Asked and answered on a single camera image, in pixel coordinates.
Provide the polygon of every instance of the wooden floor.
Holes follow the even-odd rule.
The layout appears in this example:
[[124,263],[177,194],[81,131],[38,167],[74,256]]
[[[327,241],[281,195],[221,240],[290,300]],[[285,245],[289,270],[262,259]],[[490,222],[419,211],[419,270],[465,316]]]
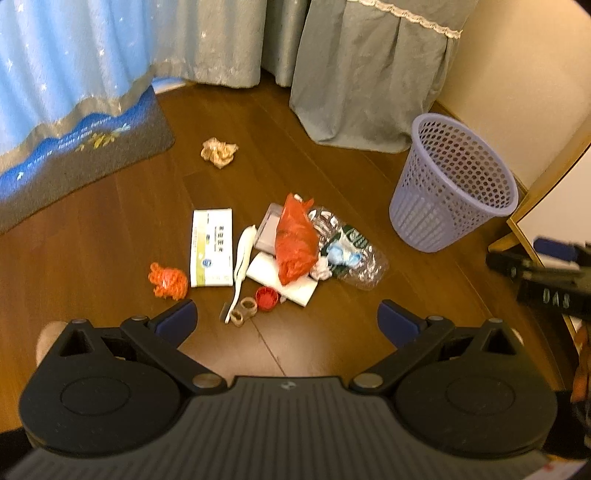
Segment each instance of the wooden floor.
[[[173,304],[156,299],[150,263],[189,264],[193,209],[231,207],[234,240],[259,224],[269,203],[289,192],[314,197],[386,252],[390,269],[370,292],[330,280],[309,305],[290,302],[243,328],[220,323],[230,288],[194,289],[196,332],[181,347],[228,380],[235,375],[340,375],[345,381],[393,348],[376,325],[390,298],[420,316],[457,325],[490,317],[517,328],[554,388],[563,386],[551,349],[510,282],[484,264],[486,246],[504,231],[491,222],[435,254],[397,237],[388,205],[405,154],[314,144],[288,107],[288,90],[264,76],[251,90],[191,86],[163,94],[160,104],[176,136],[168,152],[85,187],[0,236],[0,431],[18,425],[17,402],[34,370],[34,347],[52,320],[86,317],[116,326]],[[234,162],[216,169],[200,157],[209,137],[237,143]],[[243,294],[257,285],[247,281]]]

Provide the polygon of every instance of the floor mat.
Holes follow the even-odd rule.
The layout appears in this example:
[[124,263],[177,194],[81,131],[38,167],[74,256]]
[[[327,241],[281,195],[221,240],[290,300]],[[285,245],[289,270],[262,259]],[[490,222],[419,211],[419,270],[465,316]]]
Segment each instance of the floor mat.
[[150,87],[113,117],[93,113],[63,138],[43,141],[0,176],[0,233],[114,171],[169,149],[174,137]]

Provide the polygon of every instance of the crumpled paper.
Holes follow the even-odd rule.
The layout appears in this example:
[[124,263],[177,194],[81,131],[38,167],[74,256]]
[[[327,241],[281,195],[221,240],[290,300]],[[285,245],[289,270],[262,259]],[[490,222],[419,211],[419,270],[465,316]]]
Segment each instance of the crumpled paper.
[[332,272],[329,268],[329,259],[318,255],[318,261],[310,270],[310,276],[316,280],[328,280],[332,277]]
[[212,137],[203,143],[201,156],[204,160],[212,162],[217,168],[224,168],[234,160],[236,150],[238,150],[238,145],[226,144]]

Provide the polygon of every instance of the tape roll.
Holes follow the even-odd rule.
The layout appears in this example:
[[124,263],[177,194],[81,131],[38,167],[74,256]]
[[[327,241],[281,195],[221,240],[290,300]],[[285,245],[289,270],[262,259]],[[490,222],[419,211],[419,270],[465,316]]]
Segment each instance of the tape roll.
[[243,298],[240,303],[230,312],[230,321],[237,327],[244,325],[244,322],[255,316],[258,310],[256,300],[252,297]]

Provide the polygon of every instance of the lace trim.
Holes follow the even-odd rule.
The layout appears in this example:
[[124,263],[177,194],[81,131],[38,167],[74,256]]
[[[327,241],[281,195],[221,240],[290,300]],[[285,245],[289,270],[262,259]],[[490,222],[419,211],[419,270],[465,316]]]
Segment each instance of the lace trim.
[[462,30],[452,30],[449,27],[442,27],[436,22],[431,22],[421,15],[413,14],[409,10],[398,8],[396,5],[385,4],[379,0],[347,0],[348,2],[359,2],[361,5],[367,7],[375,7],[382,12],[390,12],[392,15],[398,18],[406,18],[409,22],[418,23],[422,27],[431,28],[437,33],[445,35],[447,38],[460,38]]

